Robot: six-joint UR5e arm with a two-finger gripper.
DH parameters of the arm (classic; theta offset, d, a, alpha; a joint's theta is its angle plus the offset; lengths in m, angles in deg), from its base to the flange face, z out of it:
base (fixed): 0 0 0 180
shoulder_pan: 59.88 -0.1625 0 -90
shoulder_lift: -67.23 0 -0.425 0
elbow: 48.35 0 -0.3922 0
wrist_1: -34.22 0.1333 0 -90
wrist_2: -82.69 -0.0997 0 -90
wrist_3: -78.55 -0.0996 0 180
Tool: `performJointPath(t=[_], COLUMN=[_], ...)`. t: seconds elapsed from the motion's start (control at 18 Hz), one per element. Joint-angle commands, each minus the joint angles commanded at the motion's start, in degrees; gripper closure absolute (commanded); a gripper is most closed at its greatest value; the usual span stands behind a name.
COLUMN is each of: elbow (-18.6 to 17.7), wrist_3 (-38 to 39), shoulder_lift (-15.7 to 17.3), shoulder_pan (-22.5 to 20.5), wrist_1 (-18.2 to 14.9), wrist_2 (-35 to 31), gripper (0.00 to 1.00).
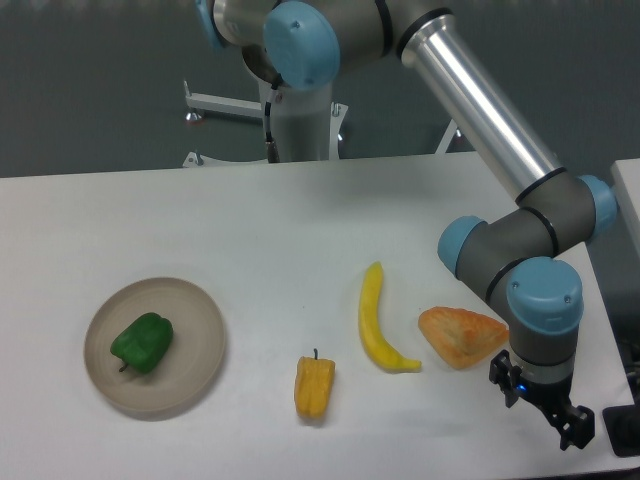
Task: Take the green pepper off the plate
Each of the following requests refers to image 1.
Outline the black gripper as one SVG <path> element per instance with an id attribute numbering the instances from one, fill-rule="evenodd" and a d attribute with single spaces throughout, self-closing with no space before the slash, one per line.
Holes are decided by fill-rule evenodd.
<path id="1" fill-rule="evenodd" d="M 507 408 L 522 398 L 549 413 L 549 423 L 560 435 L 561 450 L 584 449 L 595 437 L 595 414 L 570 403 L 573 372 L 573 358 L 555 365 L 517 358 L 513 365 L 509 352 L 502 350 L 490 362 L 489 381 L 499 387 Z"/>

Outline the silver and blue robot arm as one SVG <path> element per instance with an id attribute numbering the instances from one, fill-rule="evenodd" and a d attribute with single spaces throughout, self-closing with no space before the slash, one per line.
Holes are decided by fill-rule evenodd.
<path id="1" fill-rule="evenodd" d="M 495 221 L 466 216 L 443 232 L 446 268 L 510 329 L 489 378 L 507 405 L 545 416 L 562 448 L 585 447 L 595 417 L 570 400 L 582 282 L 559 260 L 615 220 L 609 186 L 562 167 L 458 35 L 442 1 L 199 1 L 209 44 L 236 46 L 263 83 L 271 163 L 330 156 L 330 91 L 344 70 L 395 54 L 432 90 L 516 203 Z"/>

